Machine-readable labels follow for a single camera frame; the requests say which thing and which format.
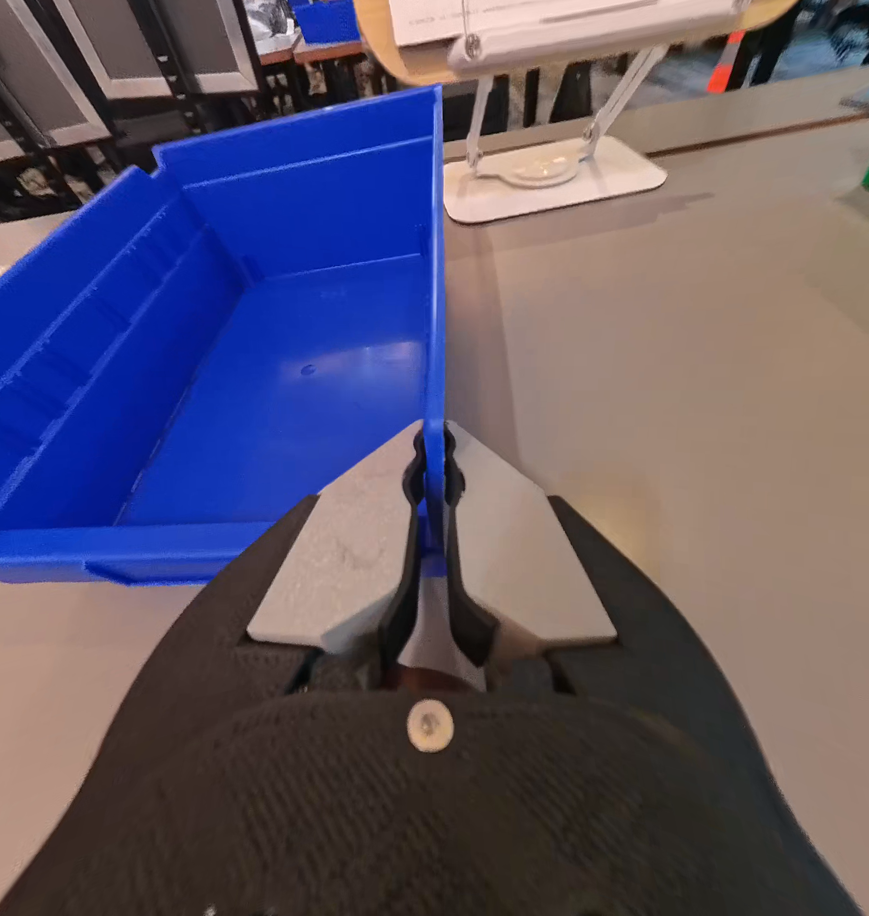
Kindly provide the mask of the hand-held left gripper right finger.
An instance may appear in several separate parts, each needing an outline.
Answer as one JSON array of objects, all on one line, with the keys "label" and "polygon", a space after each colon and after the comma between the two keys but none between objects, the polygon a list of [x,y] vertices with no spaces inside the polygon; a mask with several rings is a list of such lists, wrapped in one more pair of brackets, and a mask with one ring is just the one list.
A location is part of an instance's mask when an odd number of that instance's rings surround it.
[{"label": "hand-held left gripper right finger", "polygon": [[556,649],[613,645],[609,613],[541,487],[445,423],[450,632],[488,687]]}]

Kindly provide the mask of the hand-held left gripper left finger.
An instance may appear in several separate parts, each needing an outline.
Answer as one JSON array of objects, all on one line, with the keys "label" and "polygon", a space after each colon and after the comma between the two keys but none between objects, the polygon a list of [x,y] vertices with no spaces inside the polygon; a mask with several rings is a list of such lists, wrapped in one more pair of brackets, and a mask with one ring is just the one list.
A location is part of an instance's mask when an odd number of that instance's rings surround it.
[{"label": "hand-held left gripper left finger", "polygon": [[258,643],[393,666],[418,613],[426,454],[412,423],[326,485],[251,619]]}]

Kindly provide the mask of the blue plastic bin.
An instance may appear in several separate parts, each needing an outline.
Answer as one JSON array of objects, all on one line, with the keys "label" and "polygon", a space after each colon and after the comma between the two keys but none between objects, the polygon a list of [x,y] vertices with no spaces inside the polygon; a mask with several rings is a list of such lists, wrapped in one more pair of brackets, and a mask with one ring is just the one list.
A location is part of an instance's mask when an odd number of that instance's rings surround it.
[{"label": "blue plastic bin", "polygon": [[212,579],[445,402],[440,86],[158,146],[0,276],[0,582]]}]

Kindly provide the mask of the wooden-top standing desk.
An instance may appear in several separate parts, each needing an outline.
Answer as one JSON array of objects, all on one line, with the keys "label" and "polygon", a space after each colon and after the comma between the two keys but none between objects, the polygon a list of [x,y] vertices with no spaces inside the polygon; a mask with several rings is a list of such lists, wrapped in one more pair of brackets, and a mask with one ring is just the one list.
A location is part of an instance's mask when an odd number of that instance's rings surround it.
[{"label": "wooden-top standing desk", "polygon": [[263,42],[257,56],[264,73],[275,80],[274,95],[284,110],[287,97],[291,110],[301,113],[315,107],[310,102],[307,82],[300,76],[307,65],[317,65],[324,76],[326,92],[321,106],[357,101],[360,98],[356,66],[364,59],[366,48],[361,40],[334,43],[308,42],[297,33],[285,47],[282,36]]}]

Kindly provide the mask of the orange traffic cone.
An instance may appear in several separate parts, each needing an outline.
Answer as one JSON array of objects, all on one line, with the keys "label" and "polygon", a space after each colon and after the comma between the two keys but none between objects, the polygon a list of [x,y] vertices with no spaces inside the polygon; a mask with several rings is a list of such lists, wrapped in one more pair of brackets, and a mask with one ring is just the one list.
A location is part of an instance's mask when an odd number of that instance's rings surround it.
[{"label": "orange traffic cone", "polygon": [[715,64],[706,87],[706,91],[709,94],[723,94],[726,92],[730,76],[736,63],[738,51],[745,34],[745,30],[738,30],[731,32],[726,37],[724,49]]}]

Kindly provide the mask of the small blue storage bin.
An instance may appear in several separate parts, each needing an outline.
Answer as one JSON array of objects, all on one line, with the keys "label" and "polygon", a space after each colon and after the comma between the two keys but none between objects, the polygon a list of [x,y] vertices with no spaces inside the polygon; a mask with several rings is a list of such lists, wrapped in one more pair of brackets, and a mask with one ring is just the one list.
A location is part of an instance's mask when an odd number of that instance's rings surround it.
[{"label": "small blue storage bin", "polygon": [[303,39],[311,44],[360,42],[353,1],[291,1]]}]

